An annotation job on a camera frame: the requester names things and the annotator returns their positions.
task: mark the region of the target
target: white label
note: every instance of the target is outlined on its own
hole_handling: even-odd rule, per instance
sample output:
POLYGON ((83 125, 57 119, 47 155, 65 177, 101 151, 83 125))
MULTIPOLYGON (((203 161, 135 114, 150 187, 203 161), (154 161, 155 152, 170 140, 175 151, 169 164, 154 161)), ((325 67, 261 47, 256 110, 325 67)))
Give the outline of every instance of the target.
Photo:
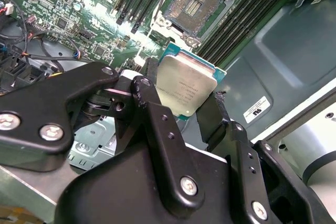
POLYGON ((261 115, 271 104, 266 97, 262 97, 257 101, 251 108, 249 108, 245 113, 244 117, 247 123, 252 122, 257 116, 261 115))

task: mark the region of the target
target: silver screw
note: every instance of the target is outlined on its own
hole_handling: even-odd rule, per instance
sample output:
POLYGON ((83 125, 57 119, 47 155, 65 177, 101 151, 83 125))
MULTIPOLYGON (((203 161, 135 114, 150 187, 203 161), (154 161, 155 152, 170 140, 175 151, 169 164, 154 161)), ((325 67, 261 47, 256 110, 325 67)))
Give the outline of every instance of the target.
POLYGON ((147 80, 147 79, 145 79, 145 78, 141 79, 141 82, 142 82, 143 84, 147 85, 147 86, 150 86, 150 85, 151 85, 151 84, 149 83, 149 80, 147 80))
POLYGON ((272 150, 272 147, 271 147, 269 144, 267 144, 267 143, 265 144, 265 147, 266 147, 266 149, 269 150, 269 151, 272 150))
POLYGON ((76 144, 76 149, 80 152, 88 152, 90 150, 90 147, 84 143, 78 143, 76 144))
POLYGON ((14 114, 0 114, 0 130, 10 131, 20 125, 20 118, 14 114))
POLYGON ((63 130, 54 124, 47 124, 40 130, 40 136, 47 141, 60 140, 63 137, 63 130))
POLYGON ((239 124, 236 124, 236 126, 237 126, 237 129, 238 129, 238 130, 240 130, 240 131, 243 130, 243 128, 242 128, 239 124))
POLYGON ((267 220, 267 212, 266 209, 264 208, 264 206, 257 202, 257 201, 253 201, 252 202, 252 208, 254 213, 262 220, 267 220))
POLYGON ((113 71, 109 67, 104 67, 101 71, 103 71, 104 73, 106 73, 110 76, 113 75, 113 71))
POLYGON ((194 196, 197 193, 196 183, 188 177, 181 178, 181 187, 183 191, 188 195, 194 196))

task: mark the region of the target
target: motherboard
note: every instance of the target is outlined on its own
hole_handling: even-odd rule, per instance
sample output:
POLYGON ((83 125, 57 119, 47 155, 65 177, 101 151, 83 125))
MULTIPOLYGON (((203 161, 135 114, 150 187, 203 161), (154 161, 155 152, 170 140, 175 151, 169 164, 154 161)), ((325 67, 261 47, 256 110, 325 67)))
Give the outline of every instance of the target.
MULTIPOLYGON (((287 0, 14 1, 29 29, 58 31, 91 60, 136 69, 170 42, 222 66, 287 0)), ((72 48, 57 34, 49 39, 72 48)))

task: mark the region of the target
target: capacitor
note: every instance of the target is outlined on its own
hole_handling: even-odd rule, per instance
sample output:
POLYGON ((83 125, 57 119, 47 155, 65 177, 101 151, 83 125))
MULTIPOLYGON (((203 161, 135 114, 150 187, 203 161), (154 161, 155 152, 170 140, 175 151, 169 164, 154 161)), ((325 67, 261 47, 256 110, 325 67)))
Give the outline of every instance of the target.
POLYGON ((83 3, 75 3, 73 5, 73 8, 74 8, 75 11, 80 12, 84 8, 84 4, 83 3))
POLYGON ((37 20, 37 17, 35 15, 31 15, 26 19, 26 23, 32 24, 37 20))

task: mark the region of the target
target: chip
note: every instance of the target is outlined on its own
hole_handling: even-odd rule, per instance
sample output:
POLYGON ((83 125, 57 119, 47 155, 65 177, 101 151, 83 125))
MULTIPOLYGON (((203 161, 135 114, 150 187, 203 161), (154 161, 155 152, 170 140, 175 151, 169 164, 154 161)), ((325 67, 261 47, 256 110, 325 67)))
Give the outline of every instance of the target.
POLYGON ((99 56, 102 56, 103 54, 105 53, 105 49, 101 48, 101 47, 96 47, 95 49, 95 54, 96 55, 99 55, 99 56))
POLYGON ((62 18, 59 18, 57 21, 56 26, 58 26, 61 29, 65 29, 67 27, 68 22, 62 18))
POLYGON ((196 37, 222 2, 223 0, 173 0, 163 16, 178 28, 196 37))

